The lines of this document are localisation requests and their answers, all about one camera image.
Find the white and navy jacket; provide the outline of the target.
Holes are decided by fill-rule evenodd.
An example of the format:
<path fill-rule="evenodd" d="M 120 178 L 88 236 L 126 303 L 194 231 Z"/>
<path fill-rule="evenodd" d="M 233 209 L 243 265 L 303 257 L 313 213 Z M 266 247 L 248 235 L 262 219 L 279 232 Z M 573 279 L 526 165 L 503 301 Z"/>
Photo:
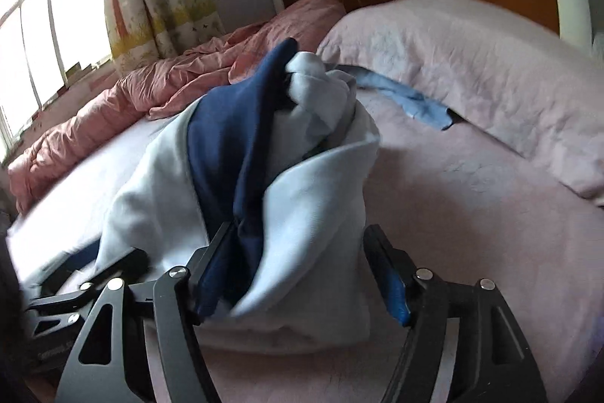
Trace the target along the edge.
<path fill-rule="evenodd" d="M 380 139 L 355 79 L 282 41 L 148 145 L 108 209 L 93 265 L 134 248 L 157 278 L 230 224 L 194 287 L 201 345 L 291 354 L 363 341 L 362 188 Z"/>

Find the books on window sill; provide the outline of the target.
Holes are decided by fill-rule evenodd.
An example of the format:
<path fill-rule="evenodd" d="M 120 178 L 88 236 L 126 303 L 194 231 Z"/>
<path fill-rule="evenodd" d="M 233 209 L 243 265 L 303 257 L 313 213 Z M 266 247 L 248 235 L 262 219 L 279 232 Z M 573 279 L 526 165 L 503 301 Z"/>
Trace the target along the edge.
<path fill-rule="evenodd" d="M 94 66 L 89 65 L 83 66 L 80 62 L 76 62 L 70 68 L 66 70 L 66 82 L 73 84 L 78 81 L 80 78 L 85 77 L 88 73 L 90 73 L 94 69 Z"/>

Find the blue cloth under pillow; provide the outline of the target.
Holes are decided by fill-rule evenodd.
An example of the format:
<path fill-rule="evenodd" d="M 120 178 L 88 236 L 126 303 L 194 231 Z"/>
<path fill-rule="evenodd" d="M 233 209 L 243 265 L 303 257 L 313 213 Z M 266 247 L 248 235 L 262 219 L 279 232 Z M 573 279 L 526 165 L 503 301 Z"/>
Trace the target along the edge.
<path fill-rule="evenodd" d="M 361 66 L 334 65 L 334 68 L 356 78 L 359 88 L 375 90 L 388 97 L 413 120 L 418 120 L 439 131 L 447 130 L 456 122 L 455 115 L 448 107 L 408 85 Z"/>

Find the pink pillow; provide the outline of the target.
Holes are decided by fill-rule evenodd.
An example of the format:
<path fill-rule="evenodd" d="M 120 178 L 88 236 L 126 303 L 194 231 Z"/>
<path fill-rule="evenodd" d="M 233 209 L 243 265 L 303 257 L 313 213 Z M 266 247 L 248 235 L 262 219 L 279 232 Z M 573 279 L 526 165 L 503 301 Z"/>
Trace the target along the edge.
<path fill-rule="evenodd" d="M 408 85 L 603 204 L 603 65 L 478 0 L 398 0 L 355 10 L 318 55 Z"/>

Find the white framed window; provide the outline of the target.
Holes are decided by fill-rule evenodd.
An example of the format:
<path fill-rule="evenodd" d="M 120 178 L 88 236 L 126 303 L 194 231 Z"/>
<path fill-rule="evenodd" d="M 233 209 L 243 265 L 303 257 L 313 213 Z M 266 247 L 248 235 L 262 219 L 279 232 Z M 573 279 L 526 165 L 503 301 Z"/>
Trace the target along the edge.
<path fill-rule="evenodd" d="M 1 154 L 69 87 L 66 70 L 109 60 L 103 0 L 1 0 Z"/>

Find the pink crumpled duvet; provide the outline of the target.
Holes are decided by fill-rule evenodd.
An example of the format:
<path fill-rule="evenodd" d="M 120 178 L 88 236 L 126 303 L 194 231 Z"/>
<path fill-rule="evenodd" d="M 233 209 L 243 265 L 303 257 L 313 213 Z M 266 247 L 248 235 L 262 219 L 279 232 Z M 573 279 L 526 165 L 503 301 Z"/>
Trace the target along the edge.
<path fill-rule="evenodd" d="M 144 117 L 175 116 L 211 89 L 249 78 L 283 40 L 293 38 L 301 50 L 315 51 L 345 13 L 338 0 L 299 0 L 267 22 L 242 26 L 130 71 L 69 120 L 47 130 L 9 165 L 17 212 L 27 215 L 78 163 Z"/>

